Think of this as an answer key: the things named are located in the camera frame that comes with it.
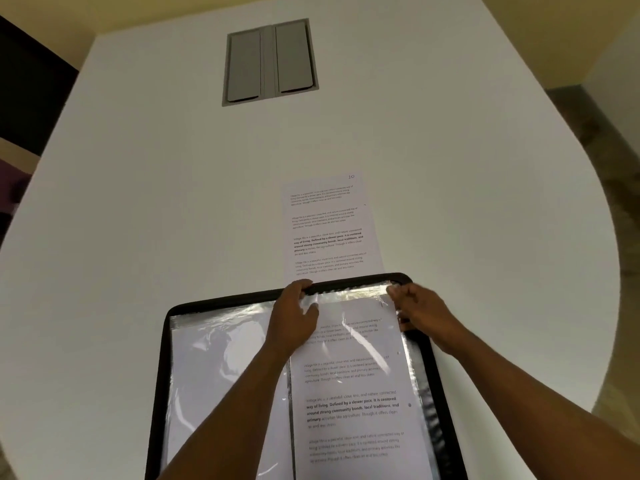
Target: display book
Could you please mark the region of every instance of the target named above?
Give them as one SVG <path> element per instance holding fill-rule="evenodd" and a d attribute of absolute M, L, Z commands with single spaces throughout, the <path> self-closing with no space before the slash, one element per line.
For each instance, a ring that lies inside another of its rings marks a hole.
<path fill-rule="evenodd" d="M 430 340 L 400 333 L 390 273 L 313 284 L 316 332 L 276 387 L 265 479 L 466 479 Z M 197 301 L 167 313 L 146 480 L 156 479 L 264 342 L 279 290 Z"/>

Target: hand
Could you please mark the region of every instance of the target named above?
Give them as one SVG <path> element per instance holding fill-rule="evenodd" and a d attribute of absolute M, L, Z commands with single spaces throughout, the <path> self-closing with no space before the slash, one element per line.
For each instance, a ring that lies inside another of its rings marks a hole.
<path fill-rule="evenodd" d="M 430 336 L 444 352 L 457 355 L 464 339 L 471 335 L 435 291 L 409 283 L 389 286 L 387 293 L 396 309 L 400 310 L 399 318 L 409 319 L 414 327 Z"/>
<path fill-rule="evenodd" d="M 281 355 L 285 362 L 316 329 L 317 303 L 309 306 L 306 314 L 300 308 L 300 299 L 305 295 L 303 290 L 311 283 L 311 280 L 298 280 L 284 288 L 271 312 L 264 345 Z"/>

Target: forearm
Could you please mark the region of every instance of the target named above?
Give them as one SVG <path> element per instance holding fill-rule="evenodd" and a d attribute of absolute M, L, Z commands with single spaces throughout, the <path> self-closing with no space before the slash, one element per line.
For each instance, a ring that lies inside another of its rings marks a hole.
<path fill-rule="evenodd" d="M 538 480 L 640 478 L 640 447 L 475 335 L 454 355 Z"/>
<path fill-rule="evenodd" d="M 261 348 L 160 480 L 255 480 L 276 384 L 287 359 Z"/>

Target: black folder edge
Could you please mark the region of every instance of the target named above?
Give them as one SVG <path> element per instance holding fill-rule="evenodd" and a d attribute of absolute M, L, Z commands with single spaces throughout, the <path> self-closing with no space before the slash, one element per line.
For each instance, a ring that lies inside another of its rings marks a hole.
<path fill-rule="evenodd" d="M 403 273 L 372 274 L 359 278 L 346 280 L 327 281 L 311 285 L 305 293 L 308 295 L 340 291 L 348 288 L 357 288 L 374 285 L 381 282 L 394 282 L 400 285 L 411 283 L 411 278 Z M 164 319 L 162 339 L 160 342 L 160 359 L 156 379 L 156 395 L 154 409 L 151 418 L 151 431 L 149 433 L 149 445 L 147 450 L 147 468 L 145 480 L 156 480 L 160 476 L 160 468 L 164 447 L 164 428 L 166 425 L 166 409 L 169 403 L 169 389 L 171 379 L 171 327 L 170 317 L 202 312 L 210 312 L 220 308 L 251 305 L 265 301 L 274 301 L 282 292 L 282 289 L 260 291 L 256 293 L 226 296 L 224 298 L 206 299 L 194 301 L 183 305 L 174 306 L 168 311 Z M 433 398 L 433 407 L 437 413 L 435 422 L 428 421 L 427 425 L 431 443 L 433 444 L 438 470 L 441 480 L 467 480 L 467 472 L 462 460 L 460 444 L 453 427 L 453 421 L 447 405 L 447 400 L 442 388 L 442 381 L 438 373 L 436 359 L 431 348 L 429 338 L 417 330 L 404 333 L 406 338 L 420 347 L 422 361 Z"/>

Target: floor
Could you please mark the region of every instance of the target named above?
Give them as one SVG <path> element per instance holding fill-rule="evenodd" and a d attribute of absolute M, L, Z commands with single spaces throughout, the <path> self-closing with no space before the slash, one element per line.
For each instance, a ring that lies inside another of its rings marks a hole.
<path fill-rule="evenodd" d="M 593 412 L 640 443 L 640 159 L 580 86 L 549 96 L 583 145 L 604 188 L 620 254 L 620 318 L 609 371 Z M 15 480 L 0 450 L 0 480 Z"/>

